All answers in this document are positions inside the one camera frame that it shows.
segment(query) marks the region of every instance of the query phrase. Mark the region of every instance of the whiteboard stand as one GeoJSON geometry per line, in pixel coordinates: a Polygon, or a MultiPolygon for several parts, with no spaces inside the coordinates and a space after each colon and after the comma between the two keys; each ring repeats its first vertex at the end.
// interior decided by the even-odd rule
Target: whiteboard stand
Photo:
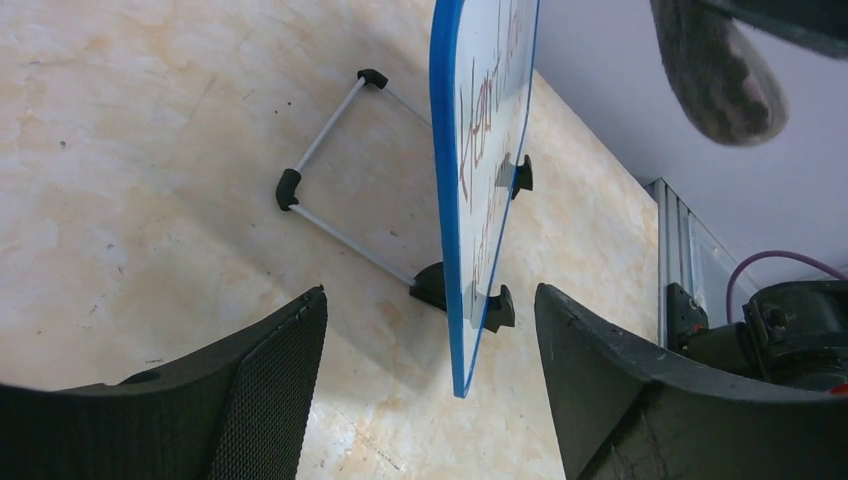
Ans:
{"type": "MultiPolygon", "coordinates": [[[[356,78],[357,80],[356,83],[353,84],[353,88],[344,100],[342,100],[341,105],[339,105],[330,117],[330,120],[327,121],[327,124],[324,125],[324,128],[318,133],[318,136],[315,137],[315,140],[312,141],[312,144],[306,150],[306,153],[303,154],[303,157],[301,157],[297,165],[294,168],[287,168],[283,172],[283,176],[277,184],[277,204],[284,212],[291,211],[297,213],[316,227],[334,237],[339,242],[347,245],[352,250],[365,257],[367,260],[395,276],[398,280],[409,287],[409,294],[412,297],[447,312],[447,301],[445,299],[445,274],[444,264],[442,262],[430,265],[429,267],[421,270],[421,272],[415,277],[410,277],[402,270],[386,262],[372,250],[362,246],[344,232],[310,212],[306,207],[301,205],[295,196],[297,187],[303,179],[303,169],[312,159],[315,150],[318,149],[321,142],[324,138],[326,138],[327,134],[338,122],[345,110],[347,110],[347,107],[353,102],[356,94],[367,85],[387,92],[395,100],[397,100],[398,103],[415,114],[415,116],[417,116],[428,127],[432,128],[427,117],[412,106],[411,103],[406,101],[402,95],[398,94],[398,92],[389,87],[389,79],[377,70],[371,68],[360,70],[356,73],[356,78]]],[[[511,166],[509,158],[504,159],[504,165],[511,166]]],[[[498,177],[498,185],[508,187],[509,182],[514,182],[512,190],[513,200],[520,190],[533,190],[533,170],[529,156],[525,155],[524,164],[516,167],[514,170],[503,168],[501,171],[503,172],[503,175],[498,177]]],[[[486,320],[484,322],[484,328],[495,333],[497,333],[498,328],[502,326],[515,326],[515,307],[512,303],[512,294],[506,285],[501,285],[501,291],[498,296],[489,297],[486,320]]]]}

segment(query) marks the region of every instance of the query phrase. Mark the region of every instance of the gray fabric object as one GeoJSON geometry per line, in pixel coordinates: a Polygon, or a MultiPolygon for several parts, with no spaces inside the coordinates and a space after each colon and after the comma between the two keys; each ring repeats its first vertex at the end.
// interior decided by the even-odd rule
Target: gray fabric object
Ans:
{"type": "Polygon", "coordinates": [[[755,146],[788,120],[780,84],[724,14],[695,0],[651,0],[669,84],[689,121],[710,140],[755,146]]]}

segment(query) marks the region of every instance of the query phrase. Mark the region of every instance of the gray wall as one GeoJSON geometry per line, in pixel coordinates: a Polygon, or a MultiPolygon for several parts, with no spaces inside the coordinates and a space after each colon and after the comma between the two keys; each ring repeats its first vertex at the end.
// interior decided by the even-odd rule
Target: gray wall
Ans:
{"type": "MultiPolygon", "coordinates": [[[[624,166],[664,177],[730,254],[785,249],[848,264],[848,62],[745,28],[790,101],[767,145],[732,149],[692,127],[662,69],[648,0],[542,0],[536,66],[624,166]]],[[[813,270],[751,267],[760,285],[813,270]]]]}

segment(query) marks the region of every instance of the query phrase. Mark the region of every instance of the beige tiled floor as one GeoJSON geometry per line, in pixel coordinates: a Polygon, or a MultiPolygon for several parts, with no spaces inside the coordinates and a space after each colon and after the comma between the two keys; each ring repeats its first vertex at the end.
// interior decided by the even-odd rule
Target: beige tiled floor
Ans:
{"type": "MultiPolygon", "coordinates": [[[[301,478],[562,478],[539,282],[655,336],[656,206],[537,78],[536,190],[453,398],[444,316],[274,203],[363,67],[426,110],[429,0],[0,5],[0,381],[60,389],[203,347],[323,283],[330,325],[301,478]]],[[[440,256],[430,132],[364,93],[301,201],[414,274],[440,256]]]]}

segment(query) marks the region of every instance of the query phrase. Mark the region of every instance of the whiteboard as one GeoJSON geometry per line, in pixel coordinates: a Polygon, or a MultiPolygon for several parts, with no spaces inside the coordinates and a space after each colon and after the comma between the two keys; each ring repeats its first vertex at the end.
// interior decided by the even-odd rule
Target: whiteboard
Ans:
{"type": "Polygon", "coordinates": [[[530,107],[538,0],[438,0],[430,41],[454,394],[471,384],[530,107]]]}

